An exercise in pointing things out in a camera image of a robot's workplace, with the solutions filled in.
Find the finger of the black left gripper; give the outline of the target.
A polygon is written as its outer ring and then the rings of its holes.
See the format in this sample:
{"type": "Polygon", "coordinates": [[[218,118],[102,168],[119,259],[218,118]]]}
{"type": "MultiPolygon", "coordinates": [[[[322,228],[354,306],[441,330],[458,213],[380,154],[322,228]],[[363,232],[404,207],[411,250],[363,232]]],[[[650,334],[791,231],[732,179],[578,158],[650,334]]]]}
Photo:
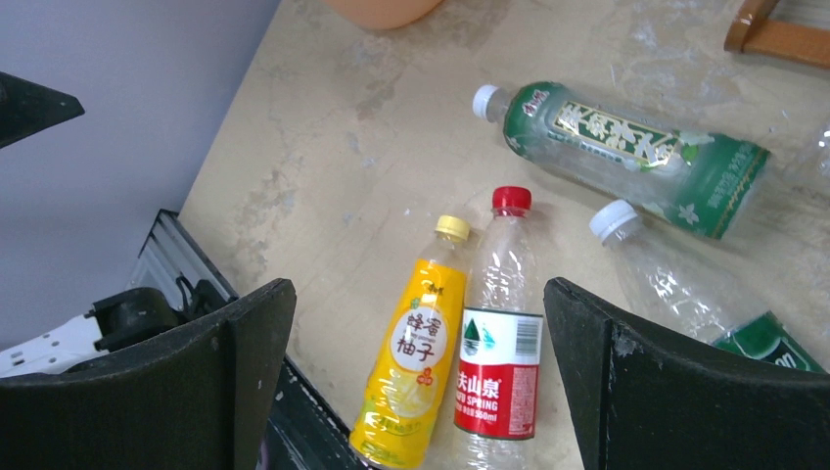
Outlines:
{"type": "Polygon", "coordinates": [[[84,114],[74,96],[1,72],[1,148],[84,114]]]}

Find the red white Nongfu bottle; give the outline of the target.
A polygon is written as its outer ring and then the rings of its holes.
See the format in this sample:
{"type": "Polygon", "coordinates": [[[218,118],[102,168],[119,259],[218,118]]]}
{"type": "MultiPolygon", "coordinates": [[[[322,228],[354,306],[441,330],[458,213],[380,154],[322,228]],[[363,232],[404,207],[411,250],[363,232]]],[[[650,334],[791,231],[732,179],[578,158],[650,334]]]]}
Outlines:
{"type": "Polygon", "coordinates": [[[493,191],[473,255],[461,325],[451,462],[529,469],[544,318],[530,247],[530,190],[493,191]]]}

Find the green tea bottle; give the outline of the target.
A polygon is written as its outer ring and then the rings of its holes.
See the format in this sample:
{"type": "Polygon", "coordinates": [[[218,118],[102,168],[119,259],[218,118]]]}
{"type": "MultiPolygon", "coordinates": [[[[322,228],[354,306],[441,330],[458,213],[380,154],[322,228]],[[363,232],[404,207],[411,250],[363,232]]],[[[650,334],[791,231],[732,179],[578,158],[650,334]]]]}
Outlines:
{"type": "Polygon", "coordinates": [[[713,240],[736,227],[771,162],[753,142],[614,110],[559,82],[486,84],[472,110],[526,161],[713,240]]]}

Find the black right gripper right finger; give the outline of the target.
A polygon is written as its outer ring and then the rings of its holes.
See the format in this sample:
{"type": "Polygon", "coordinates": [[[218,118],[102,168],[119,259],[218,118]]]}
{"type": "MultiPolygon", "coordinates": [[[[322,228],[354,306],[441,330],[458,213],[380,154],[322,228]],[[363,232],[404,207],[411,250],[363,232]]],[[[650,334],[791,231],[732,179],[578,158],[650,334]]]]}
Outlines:
{"type": "Polygon", "coordinates": [[[829,378],[725,352],[557,277],[544,307],[587,469],[825,469],[829,378]]]}

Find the yellow honey pomelo bottle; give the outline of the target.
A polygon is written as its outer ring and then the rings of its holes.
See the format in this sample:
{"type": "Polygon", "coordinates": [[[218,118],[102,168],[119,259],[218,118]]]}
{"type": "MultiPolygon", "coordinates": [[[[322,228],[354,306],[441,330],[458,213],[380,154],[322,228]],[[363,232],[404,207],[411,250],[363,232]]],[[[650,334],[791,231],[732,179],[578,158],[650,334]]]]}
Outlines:
{"type": "Polygon", "coordinates": [[[441,216],[399,297],[349,435],[368,465],[415,469],[426,458],[459,335],[469,234],[466,220],[441,216]]]}

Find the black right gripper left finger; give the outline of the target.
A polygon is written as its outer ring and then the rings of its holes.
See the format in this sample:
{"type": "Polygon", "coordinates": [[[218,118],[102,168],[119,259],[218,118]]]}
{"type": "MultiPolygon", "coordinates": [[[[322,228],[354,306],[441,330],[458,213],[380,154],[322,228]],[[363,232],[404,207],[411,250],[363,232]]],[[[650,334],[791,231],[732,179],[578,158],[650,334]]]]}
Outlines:
{"type": "Polygon", "coordinates": [[[297,294],[276,279],[61,374],[1,382],[5,469],[253,469],[297,294]]]}

